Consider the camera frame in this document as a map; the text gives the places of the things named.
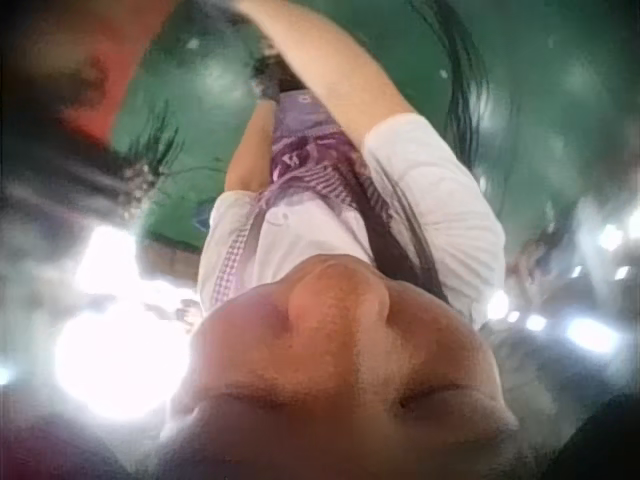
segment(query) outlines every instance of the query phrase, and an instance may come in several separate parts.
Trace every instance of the nose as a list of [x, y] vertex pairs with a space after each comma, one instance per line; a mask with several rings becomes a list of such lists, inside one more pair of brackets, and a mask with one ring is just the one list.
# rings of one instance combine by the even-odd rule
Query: nose
[[388, 312], [384, 277], [349, 256], [322, 258], [293, 286], [288, 299], [294, 330], [324, 331], [343, 340], [352, 338], [366, 324], [384, 323]]

